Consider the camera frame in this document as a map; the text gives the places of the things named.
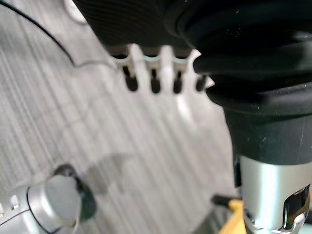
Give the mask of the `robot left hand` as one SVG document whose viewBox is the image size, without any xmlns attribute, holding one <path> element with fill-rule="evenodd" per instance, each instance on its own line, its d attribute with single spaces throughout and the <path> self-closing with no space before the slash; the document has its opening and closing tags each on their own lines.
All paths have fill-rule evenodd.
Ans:
<svg viewBox="0 0 312 234">
<path fill-rule="evenodd" d="M 178 58 L 224 110 L 249 234 L 296 234 L 312 184 L 312 3 L 309 0 L 77 0 L 111 55 L 126 45 Z"/>
</svg>

